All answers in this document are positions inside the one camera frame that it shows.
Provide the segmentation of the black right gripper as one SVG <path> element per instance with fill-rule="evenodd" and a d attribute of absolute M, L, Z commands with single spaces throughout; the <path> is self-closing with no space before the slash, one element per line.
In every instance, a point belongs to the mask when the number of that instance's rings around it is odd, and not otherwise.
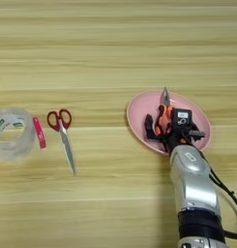
<path fill-rule="evenodd" d="M 156 140 L 161 143 L 166 153 L 171 153 L 178 145 L 193 146 L 193 140 L 197 141 L 205 137 L 205 133 L 197 130 L 171 129 L 169 132 L 158 134 L 153 130 L 153 118 L 151 114 L 147 114 L 144 122 L 147 139 Z"/>

